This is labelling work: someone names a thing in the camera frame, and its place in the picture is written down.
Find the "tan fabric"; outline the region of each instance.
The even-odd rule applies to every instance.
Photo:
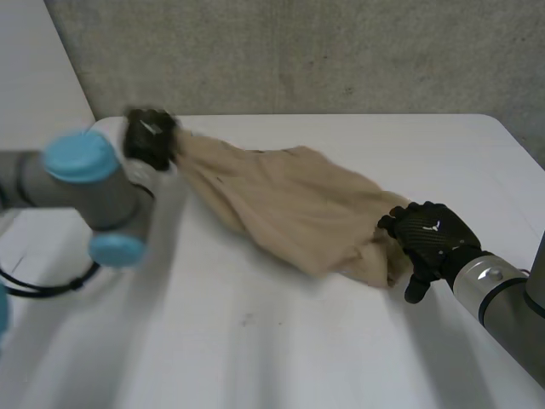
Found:
[[[376,230],[408,201],[308,147],[245,151],[184,130],[178,167],[232,230],[313,276],[342,272],[386,287],[410,266]]]

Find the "table surface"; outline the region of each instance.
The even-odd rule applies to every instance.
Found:
[[[307,145],[415,201],[446,203],[483,246],[529,268],[545,230],[545,173],[482,115],[181,117],[250,149]],[[116,140],[121,118],[95,129]],[[73,211],[27,211],[0,238],[23,279],[82,271],[89,230]],[[148,258],[84,291],[14,302],[0,360],[12,408],[542,408],[545,391],[435,283],[315,280],[227,231],[166,176]]]

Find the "concrete wall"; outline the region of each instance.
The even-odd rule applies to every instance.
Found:
[[[481,112],[545,164],[539,0],[46,0],[97,118]]]

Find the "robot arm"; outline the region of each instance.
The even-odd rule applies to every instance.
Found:
[[[126,173],[113,146],[90,130],[60,138],[41,152],[0,152],[0,210],[72,207],[93,230],[91,258],[109,267],[144,255],[155,170],[144,162]]]
[[[530,278],[498,256],[472,260],[456,276],[454,295],[545,388],[545,236]]]
[[[446,279],[456,299],[545,387],[545,235],[530,277],[482,251],[471,229],[443,204],[410,204],[379,221],[414,265],[405,300],[420,302]]]

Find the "robotic hand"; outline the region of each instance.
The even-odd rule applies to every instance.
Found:
[[[545,236],[530,277],[481,249],[466,223],[444,204],[396,207],[378,222],[411,259],[405,300],[420,302],[446,279],[456,299],[545,387]]]
[[[395,207],[378,227],[399,242],[413,263],[414,273],[405,291],[405,300],[412,304],[423,299],[432,281],[446,279],[452,289],[466,264],[490,254],[481,250],[477,236],[444,204]]]

